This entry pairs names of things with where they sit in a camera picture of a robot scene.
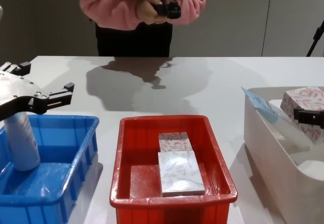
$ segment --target table surface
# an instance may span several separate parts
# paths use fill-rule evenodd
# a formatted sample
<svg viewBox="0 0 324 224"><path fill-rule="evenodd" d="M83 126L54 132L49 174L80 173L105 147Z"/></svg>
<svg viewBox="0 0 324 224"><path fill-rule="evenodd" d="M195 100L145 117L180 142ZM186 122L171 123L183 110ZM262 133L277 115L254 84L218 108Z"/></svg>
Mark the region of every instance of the table surface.
<svg viewBox="0 0 324 224"><path fill-rule="evenodd" d="M244 144L241 87L324 85L324 58L37 57L26 77L54 92L74 82L72 104L54 114L95 115L99 179L85 224L115 224L109 191L119 121L139 115L199 114L209 118L238 189L230 224L282 224Z"/></svg>

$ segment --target black stand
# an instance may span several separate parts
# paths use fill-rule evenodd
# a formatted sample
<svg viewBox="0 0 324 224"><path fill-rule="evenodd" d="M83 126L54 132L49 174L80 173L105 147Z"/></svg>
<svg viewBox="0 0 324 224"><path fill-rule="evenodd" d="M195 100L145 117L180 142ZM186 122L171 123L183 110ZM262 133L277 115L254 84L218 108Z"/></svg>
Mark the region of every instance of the black stand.
<svg viewBox="0 0 324 224"><path fill-rule="evenodd" d="M322 37L323 33L324 33L324 21L323 21L322 25L317 29L317 31L316 31L316 33L314 35L314 38L313 38L314 42L313 42L311 48L309 49L307 57L310 57L312 55L312 53L313 53L318 41Z"/></svg>

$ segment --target person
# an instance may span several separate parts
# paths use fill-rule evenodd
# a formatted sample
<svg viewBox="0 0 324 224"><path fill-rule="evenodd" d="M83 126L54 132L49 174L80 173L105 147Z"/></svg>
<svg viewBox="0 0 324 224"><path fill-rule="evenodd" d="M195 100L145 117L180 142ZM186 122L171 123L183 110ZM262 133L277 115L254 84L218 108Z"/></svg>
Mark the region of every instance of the person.
<svg viewBox="0 0 324 224"><path fill-rule="evenodd" d="M152 4L178 2L179 19L159 16ZM168 57L173 25L197 19L206 0L80 0L96 22L99 56Z"/></svg>

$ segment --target white spray bottle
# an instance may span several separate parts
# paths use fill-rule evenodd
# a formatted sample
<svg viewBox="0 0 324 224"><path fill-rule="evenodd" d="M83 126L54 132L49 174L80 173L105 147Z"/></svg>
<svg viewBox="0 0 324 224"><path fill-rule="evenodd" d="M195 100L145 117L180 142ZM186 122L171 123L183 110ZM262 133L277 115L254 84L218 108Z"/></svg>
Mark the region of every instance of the white spray bottle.
<svg viewBox="0 0 324 224"><path fill-rule="evenodd" d="M4 123L15 169L29 171L37 167L40 157L27 113L17 113Z"/></svg>

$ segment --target pink floral box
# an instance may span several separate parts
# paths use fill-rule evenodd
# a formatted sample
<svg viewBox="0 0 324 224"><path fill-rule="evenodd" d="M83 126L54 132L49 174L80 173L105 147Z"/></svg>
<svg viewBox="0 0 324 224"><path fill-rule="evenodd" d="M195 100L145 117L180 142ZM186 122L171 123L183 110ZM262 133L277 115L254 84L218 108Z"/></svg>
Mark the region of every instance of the pink floral box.
<svg viewBox="0 0 324 224"><path fill-rule="evenodd" d="M315 144L324 142L324 131L317 125L299 124L294 119L294 109L324 110L324 92L316 86L303 87L285 92L281 109Z"/></svg>
<svg viewBox="0 0 324 224"><path fill-rule="evenodd" d="M192 151L186 132L162 133L158 135L161 152Z"/></svg>
<svg viewBox="0 0 324 224"><path fill-rule="evenodd" d="M193 151L159 152L158 164L163 197L205 194Z"/></svg>

